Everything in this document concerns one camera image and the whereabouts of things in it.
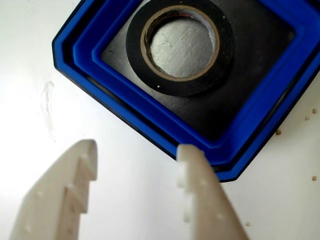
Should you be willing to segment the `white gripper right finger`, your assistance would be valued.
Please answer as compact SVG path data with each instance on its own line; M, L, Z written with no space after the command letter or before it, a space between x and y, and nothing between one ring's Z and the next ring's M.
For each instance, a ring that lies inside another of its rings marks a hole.
M183 220L192 240L246 240L248 236L205 153L192 144L176 151L177 186L183 189Z

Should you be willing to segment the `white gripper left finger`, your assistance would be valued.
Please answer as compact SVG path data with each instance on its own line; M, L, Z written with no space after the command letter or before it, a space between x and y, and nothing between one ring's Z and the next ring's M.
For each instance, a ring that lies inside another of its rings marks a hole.
M90 182L98 175L93 139L67 149L27 192L11 240L77 240L81 214L88 211Z

